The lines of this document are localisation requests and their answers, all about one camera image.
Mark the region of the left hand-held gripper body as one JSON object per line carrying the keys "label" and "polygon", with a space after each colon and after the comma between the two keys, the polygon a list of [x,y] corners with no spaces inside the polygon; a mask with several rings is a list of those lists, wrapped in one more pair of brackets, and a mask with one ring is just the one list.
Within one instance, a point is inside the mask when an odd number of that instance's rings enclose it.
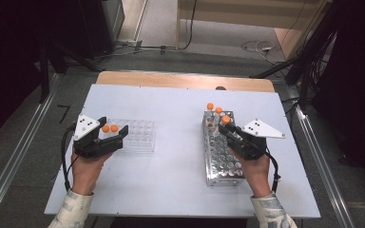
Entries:
{"label": "left hand-held gripper body", "polygon": [[106,139],[99,138],[101,127],[98,120],[85,114],[78,116],[73,147],[75,153],[85,159],[97,159],[123,148],[123,138],[120,135]]}

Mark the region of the clear plastic well plate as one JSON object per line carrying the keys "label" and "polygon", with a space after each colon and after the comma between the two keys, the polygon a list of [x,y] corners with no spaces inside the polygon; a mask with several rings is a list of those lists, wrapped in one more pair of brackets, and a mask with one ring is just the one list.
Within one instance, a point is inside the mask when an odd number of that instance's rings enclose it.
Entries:
{"label": "clear plastic well plate", "polygon": [[[128,135],[123,139],[124,147],[120,152],[148,153],[155,149],[155,123],[147,120],[125,120],[125,119],[108,119],[109,127],[117,124],[119,131],[128,126]],[[99,138],[103,139],[102,128],[99,131]]]}

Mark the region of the white board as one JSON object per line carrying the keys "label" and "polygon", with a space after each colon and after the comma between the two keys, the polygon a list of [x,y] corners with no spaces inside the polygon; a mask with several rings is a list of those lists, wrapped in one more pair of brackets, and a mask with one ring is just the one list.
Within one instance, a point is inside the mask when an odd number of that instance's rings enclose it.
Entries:
{"label": "white board", "polygon": [[293,218],[316,218],[317,203],[279,95],[215,89],[93,85],[83,113],[91,118],[155,124],[148,153],[117,151],[97,181],[90,214],[104,216],[248,218],[251,190],[206,184],[202,115],[208,103],[234,113],[239,126],[260,119],[283,133],[267,142],[278,161],[277,196]]}

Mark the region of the metal test tube rack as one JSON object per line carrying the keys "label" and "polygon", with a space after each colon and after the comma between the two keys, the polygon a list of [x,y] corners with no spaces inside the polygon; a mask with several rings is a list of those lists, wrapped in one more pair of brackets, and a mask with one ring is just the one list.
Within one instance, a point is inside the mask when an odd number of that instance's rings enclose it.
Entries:
{"label": "metal test tube rack", "polygon": [[[214,112],[212,125],[206,125],[206,111],[202,118],[206,183],[208,186],[238,186],[244,181],[241,164],[231,154],[226,137],[214,124]],[[231,111],[223,111],[221,118],[225,115],[231,118],[231,124],[235,122],[234,114]]]}

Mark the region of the person's right hand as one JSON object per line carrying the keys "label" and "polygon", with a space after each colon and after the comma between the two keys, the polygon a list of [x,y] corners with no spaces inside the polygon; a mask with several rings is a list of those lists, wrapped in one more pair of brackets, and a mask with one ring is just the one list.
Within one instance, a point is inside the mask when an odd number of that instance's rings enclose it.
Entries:
{"label": "person's right hand", "polygon": [[243,175],[247,180],[253,196],[263,198],[272,193],[268,181],[270,159],[263,155],[257,160],[247,161],[238,152],[231,150],[232,154],[239,160]]}

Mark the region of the black cabinet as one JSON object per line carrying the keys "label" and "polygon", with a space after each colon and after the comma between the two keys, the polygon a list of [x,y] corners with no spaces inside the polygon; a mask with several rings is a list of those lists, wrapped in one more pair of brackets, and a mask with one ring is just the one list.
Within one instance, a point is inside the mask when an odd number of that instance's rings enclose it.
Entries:
{"label": "black cabinet", "polygon": [[122,0],[78,0],[89,48],[94,58],[112,52],[125,20]]}

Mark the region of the person's left hand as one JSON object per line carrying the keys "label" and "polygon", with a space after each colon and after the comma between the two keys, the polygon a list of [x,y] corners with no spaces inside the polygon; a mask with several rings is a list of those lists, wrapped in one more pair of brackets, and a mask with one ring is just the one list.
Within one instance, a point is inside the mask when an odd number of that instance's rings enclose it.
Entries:
{"label": "person's left hand", "polygon": [[97,179],[105,162],[112,156],[106,154],[98,159],[85,159],[72,153],[71,159],[73,184],[71,190],[79,195],[90,196],[95,189]]}

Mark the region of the aluminium rail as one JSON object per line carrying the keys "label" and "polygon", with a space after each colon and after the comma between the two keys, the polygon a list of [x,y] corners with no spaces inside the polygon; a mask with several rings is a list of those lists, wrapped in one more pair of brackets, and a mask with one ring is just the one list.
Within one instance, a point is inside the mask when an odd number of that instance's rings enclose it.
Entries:
{"label": "aluminium rail", "polygon": [[296,115],[298,117],[299,124],[302,128],[302,132],[311,149],[311,154],[313,155],[318,173],[324,184],[325,190],[328,195],[328,199],[335,212],[339,227],[355,228],[355,223],[352,219],[352,216],[350,215],[346,202],[342,197],[342,194],[336,184],[336,180],[329,167],[329,164],[325,160],[325,157],[319,146],[317,137],[314,133],[313,127],[311,125],[308,116],[305,115],[299,107],[296,108]]}
{"label": "aluminium rail", "polygon": [[48,111],[57,87],[62,79],[63,75],[61,74],[55,73],[52,76],[48,84],[51,87],[51,91],[48,93],[45,100],[36,106],[33,115],[28,121],[27,127],[22,132],[22,137],[16,143],[15,148],[10,152],[10,158],[0,173],[0,204],[7,194],[15,174],[29,150],[29,146]]}

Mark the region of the beige wooden furniture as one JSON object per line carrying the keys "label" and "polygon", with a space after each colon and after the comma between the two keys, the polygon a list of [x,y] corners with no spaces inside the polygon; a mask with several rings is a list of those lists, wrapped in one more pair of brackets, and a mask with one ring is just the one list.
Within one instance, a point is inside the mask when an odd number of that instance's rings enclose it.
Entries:
{"label": "beige wooden furniture", "polygon": [[194,19],[274,28],[281,50],[292,58],[303,47],[310,31],[317,28],[333,0],[178,0],[175,47],[180,46],[183,12]]}

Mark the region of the black metal stand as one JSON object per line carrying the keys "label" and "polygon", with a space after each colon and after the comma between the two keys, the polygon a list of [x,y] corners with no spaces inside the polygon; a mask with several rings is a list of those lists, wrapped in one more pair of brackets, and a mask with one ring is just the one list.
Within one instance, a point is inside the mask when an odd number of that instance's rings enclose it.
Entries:
{"label": "black metal stand", "polygon": [[41,75],[41,97],[39,103],[45,101],[49,95],[49,81],[48,81],[48,63],[51,63],[54,69],[60,73],[67,72],[67,63],[64,55],[69,56],[77,63],[95,72],[105,71],[104,68],[98,67],[90,63],[85,58],[74,53],[70,49],[64,47],[57,41],[44,41],[39,46],[39,67]]}
{"label": "black metal stand", "polygon": [[285,83],[289,86],[294,86],[298,80],[301,80],[297,105],[302,111],[305,111],[308,88],[311,83],[313,72],[316,70],[316,64],[320,61],[325,50],[331,44],[336,35],[336,17],[342,3],[343,0],[333,0],[331,7],[329,7],[326,14],[322,17],[317,28],[305,42],[305,46],[299,54],[260,74],[254,75],[253,79],[264,79],[289,67],[290,70],[285,76]]}

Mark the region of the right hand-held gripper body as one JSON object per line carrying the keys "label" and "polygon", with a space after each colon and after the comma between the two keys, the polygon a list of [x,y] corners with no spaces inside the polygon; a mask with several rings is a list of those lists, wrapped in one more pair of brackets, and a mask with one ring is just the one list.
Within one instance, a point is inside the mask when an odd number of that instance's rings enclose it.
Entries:
{"label": "right hand-held gripper body", "polygon": [[267,152],[267,138],[284,139],[286,135],[268,123],[255,119],[241,127],[242,133],[234,135],[239,142],[227,140],[227,145],[238,152],[245,160],[253,161]]}

